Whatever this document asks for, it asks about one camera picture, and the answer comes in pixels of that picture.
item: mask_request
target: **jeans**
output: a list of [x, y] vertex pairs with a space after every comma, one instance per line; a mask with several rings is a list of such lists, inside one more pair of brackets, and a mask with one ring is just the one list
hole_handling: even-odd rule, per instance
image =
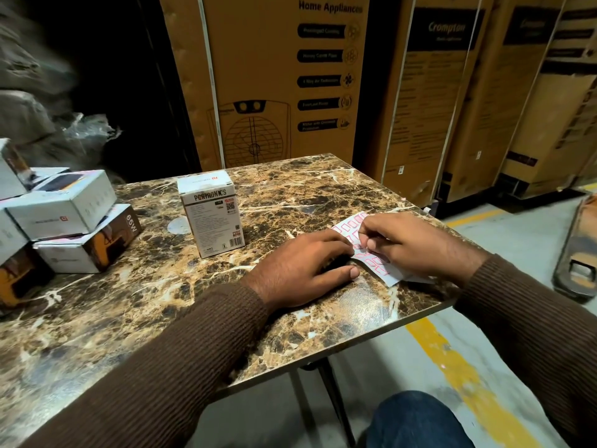
[[377, 408], [367, 448], [474, 448], [452, 411], [422, 391], [403, 391]]

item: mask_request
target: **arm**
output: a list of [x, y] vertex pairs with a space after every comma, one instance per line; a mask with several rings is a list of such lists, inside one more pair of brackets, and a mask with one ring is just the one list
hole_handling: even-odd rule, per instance
[[21, 448], [183, 446], [222, 376], [270, 313], [304, 305], [359, 274], [320, 273], [354, 254], [333, 230], [287, 241], [239, 283], [215, 286], [184, 315], [38, 429]]
[[571, 446], [597, 425], [597, 317], [491, 256], [455, 307], [488, 337]]
[[597, 318], [497, 255], [410, 213], [365, 218], [363, 245], [463, 288], [455, 308], [488, 337], [573, 447], [597, 426]]

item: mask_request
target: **yellow stripe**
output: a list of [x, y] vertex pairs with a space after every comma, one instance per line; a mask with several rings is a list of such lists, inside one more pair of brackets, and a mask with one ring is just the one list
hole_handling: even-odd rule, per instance
[[410, 323], [407, 330], [444, 373], [448, 383], [458, 392], [477, 421], [497, 444], [504, 448], [541, 447], [521, 422], [500, 406], [496, 395], [483, 386], [477, 371], [462, 355], [452, 350], [448, 340], [437, 331], [429, 319]]
[[494, 217], [496, 215], [507, 214], [507, 213], [508, 212], [506, 212], [502, 209], [495, 209], [495, 210], [491, 210], [491, 211], [487, 211], [487, 212], [481, 212], [481, 214], [471, 215], [470, 217], [459, 218], [458, 220], [453, 220], [451, 222], [446, 223], [446, 225], [448, 225], [450, 227], [460, 226], [460, 225], [465, 225], [467, 223], [480, 222], [481, 220], [484, 220], [486, 218]]

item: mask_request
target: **table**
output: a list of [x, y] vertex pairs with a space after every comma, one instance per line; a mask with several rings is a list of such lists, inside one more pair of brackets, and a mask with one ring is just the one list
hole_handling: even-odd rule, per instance
[[[413, 211], [406, 199], [332, 155], [232, 168], [247, 246], [201, 259], [184, 225], [176, 179], [126, 184], [144, 231], [108, 271], [59, 275], [0, 321], [0, 445], [16, 446], [213, 284], [233, 281], [301, 232], [358, 211]], [[317, 368], [346, 427], [327, 356], [450, 305], [446, 285], [353, 283], [274, 320], [237, 363], [220, 399], [297, 367]]]

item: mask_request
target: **forearm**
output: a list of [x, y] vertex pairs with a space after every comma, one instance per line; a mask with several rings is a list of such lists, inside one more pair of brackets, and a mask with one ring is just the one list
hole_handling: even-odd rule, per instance
[[239, 284], [211, 288], [181, 319], [141, 347], [22, 447], [184, 445], [221, 377], [267, 319]]
[[483, 330], [568, 444], [585, 446], [597, 425], [597, 318], [496, 255], [456, 309]]

